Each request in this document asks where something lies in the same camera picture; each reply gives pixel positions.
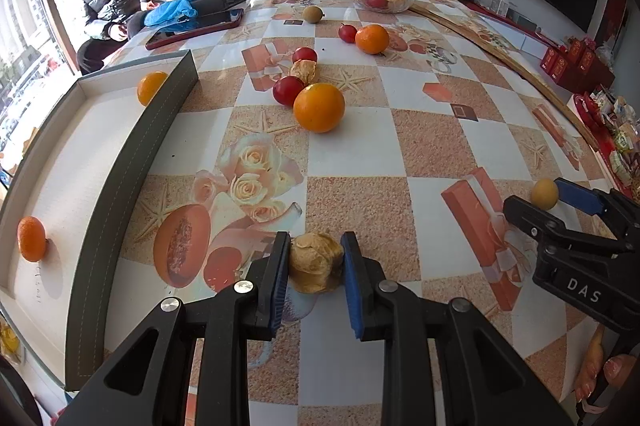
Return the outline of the person's hand holding gripper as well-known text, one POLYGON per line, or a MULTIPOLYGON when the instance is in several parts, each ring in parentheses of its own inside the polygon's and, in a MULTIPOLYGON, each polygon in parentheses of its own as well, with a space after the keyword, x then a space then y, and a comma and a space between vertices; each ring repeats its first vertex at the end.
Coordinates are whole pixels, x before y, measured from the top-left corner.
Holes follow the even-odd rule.
POLYGON ((603 337, 605 327, 599 324, 594 332, 582 361, 582 367, 574 383, 574 394, 577 402, 585 401, 596 389, 597 377, 602 373, 610 386, 620 389, 626 383, 637 358, 630 354, 622 354, 604 360, 603 337))

